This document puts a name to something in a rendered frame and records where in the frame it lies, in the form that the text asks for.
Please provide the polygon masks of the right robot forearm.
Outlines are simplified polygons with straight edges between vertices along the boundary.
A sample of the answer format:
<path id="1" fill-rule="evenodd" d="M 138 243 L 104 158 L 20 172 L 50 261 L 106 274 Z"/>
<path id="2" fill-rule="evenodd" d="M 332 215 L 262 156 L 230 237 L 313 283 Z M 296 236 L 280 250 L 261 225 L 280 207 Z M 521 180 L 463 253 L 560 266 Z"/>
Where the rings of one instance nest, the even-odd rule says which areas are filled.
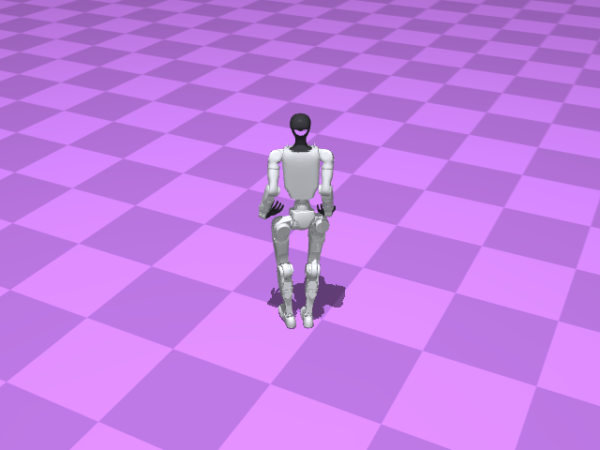
<path id="1" fill-rule="evenodd" d="M 333 206 L 333 187 L 330 187 L 330 196 L 322 196 L 322 206 L 325 217 L 331 217 L 332 211 L 334 210 Z"/>

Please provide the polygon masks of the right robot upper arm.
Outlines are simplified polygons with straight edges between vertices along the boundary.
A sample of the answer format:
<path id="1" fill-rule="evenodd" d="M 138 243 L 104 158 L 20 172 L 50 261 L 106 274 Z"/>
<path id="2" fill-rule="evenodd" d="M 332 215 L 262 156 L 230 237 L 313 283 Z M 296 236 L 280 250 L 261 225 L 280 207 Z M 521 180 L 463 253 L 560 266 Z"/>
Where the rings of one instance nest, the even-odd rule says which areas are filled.
<path id="1" fill-rule="evenodd" d="M 322 184 L 319 185 L 321 196 L 330 196 L 331 181 L 334 170 L 334 155 L 330 150 L 318 148 L 322 165 Z"/>

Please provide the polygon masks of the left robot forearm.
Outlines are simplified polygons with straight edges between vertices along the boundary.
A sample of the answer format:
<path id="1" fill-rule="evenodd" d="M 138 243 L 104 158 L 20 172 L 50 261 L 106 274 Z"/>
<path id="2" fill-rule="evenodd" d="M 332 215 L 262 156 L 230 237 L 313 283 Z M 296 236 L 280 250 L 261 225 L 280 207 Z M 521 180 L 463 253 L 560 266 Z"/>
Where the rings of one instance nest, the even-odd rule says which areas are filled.
<path id="1" fill-rule="evenodd" d="M 266 219 L 266 215 L 269 212 L 271 205 L 275 200 L 275 197 L 268 196 L 268 193 L 269 193 L 269 185 L 266 185 L 264 194 L 262 196 L 262 202 L 261 202 L 261 205 L 259 206 L 259 210 L 260 210 L 259 218 Z"/>

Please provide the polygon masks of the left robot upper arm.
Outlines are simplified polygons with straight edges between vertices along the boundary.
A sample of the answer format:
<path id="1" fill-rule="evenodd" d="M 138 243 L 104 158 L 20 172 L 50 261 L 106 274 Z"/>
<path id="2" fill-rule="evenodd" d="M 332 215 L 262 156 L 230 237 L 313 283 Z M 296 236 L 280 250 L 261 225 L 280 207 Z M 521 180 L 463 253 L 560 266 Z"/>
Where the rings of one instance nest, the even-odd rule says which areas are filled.
<path id="1" fill-rule="evenodd" d="M 280 192 L 280 187 L 278 186 L 278 178 L 279 178 L 279 166 L 278 163 L 282 161 L 284 149 L 273 150 L 269 154 L 268 158 L 268 167 L 267 167 L 267 178 L 269 185 L 269 193 L 268 196 L 276 197 Z"/>

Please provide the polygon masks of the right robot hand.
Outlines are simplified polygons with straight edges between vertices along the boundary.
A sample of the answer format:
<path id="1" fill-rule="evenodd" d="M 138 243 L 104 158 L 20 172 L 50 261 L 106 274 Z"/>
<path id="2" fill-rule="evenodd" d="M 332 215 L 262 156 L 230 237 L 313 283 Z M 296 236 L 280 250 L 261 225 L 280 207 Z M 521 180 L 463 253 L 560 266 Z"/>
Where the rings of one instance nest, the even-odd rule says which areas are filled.
<path id="1" fill-rule="evenodd" d="M 324 215 L 324 211 L 323 211 L 323 205 L 322 205 L 322 204 L 321 204 L 321 210 L 320 210 L 320 208 L 319 208 L 319 205 L 318 205 L 318 204 L 317 204 L 317 209 L 318 209 L 318 212 L 319 212 L 320 214 L 323 214 L 323 215 Z M 333 215 L 333 212 L 334 212 L 335 210 L 336 210 L 336 207 L 334 206 L 334 210 L 332 211 L 332 215 Z"/>

